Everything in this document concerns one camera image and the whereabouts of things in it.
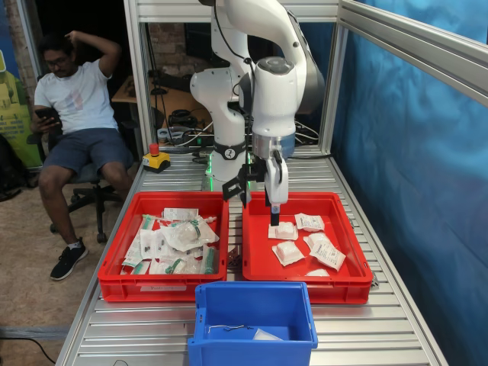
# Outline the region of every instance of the smartphone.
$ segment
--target smartphone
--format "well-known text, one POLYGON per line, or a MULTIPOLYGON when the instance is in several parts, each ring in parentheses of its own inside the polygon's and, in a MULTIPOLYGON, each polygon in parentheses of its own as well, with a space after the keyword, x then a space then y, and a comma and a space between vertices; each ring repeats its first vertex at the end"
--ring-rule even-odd
POLYGON ((39 118, 54 118, 53 124, 59 122, 61 124, 61 119, 59 118, 58 112, 54 108, 42 108, 35 110, 39 118))

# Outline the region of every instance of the chair wheel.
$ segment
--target chair wheel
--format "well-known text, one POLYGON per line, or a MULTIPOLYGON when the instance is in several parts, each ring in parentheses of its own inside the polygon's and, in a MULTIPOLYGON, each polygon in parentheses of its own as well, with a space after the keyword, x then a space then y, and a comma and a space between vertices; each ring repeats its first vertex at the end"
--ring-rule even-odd
POLYGON ((107 236, 105 235, 105 233, 97 234, 97 242, 99 244, 102 244, 103 242, 107 242, 107 236))

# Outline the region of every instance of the aluminum table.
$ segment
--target aluminum table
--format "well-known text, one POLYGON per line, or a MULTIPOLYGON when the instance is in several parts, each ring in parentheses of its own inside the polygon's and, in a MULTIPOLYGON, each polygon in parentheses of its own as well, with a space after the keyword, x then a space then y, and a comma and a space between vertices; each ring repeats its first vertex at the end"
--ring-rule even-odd
MULTIPOLYGON (((319 155, 317 147, 295 155, 319 155)), ((187 366, 187 339, 194 331, 193 303, 108 303, 97 272, 132 196, 140 191, 211 189, 205 165, 191 155, 172 155, 161 174, 139 170, 104 254, 88 286, 59 355, 57 366, 187 366)), ((365 305, 313 305, 319 347, 312 366, 447 365, 422 315, 334 159, 289 160, 291 191, 337 193, 379 286, 365 305)), ((263 185, 252 187, 262 190, 263 185)), ((230 202, 229 250, 242 242, 242 204, 230 202)), ((228 280, 241 274, 229 270, 228 280)))

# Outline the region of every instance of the robot logo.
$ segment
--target robot logo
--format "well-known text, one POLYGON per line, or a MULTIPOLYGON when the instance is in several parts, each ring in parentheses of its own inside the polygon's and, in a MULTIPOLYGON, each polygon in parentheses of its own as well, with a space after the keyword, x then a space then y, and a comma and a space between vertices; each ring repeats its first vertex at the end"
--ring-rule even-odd
POLYGON ((227 149, 224 154, 228 159, 233 159, 236 156, 236 151, 234 149, 227 149))

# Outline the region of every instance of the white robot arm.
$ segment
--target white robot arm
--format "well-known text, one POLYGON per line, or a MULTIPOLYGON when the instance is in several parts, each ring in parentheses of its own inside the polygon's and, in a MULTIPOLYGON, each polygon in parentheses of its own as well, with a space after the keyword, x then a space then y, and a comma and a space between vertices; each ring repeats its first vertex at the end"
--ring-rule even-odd
POLYGON ((295 114, 310 113, 320 104, 325 90, 323 76, 297 19, 277 0, 200 2, 213 6, 213 51, 231 64, 229 69, 195 74, 191 83, 194 97, 213 115, 216 143, 212 168, 217 174, 213 176, 222 181, 237 176, 224 185, 224 195, 226 189, 228 194, 241 193, 244 204, 248 200, 247 180, 263 181, 267 205, 271 206, 271 225, 278 225, 280 205, 288 199, 284 160, 294 152, 295 114), (273 41, 284 58, 268 57, 254 64, 247 50, 248 34, 273 41), (237 169, 245 160, 245 152, 240 148, 245 143, 244 118, 227 107, 228 102, 237 100, 236 84, 240 105, 253 118, 252 150, 256 157, 255 166, 244 165, 239 174, 237 169), (218 111, 218 120, 214 111, 218 111))

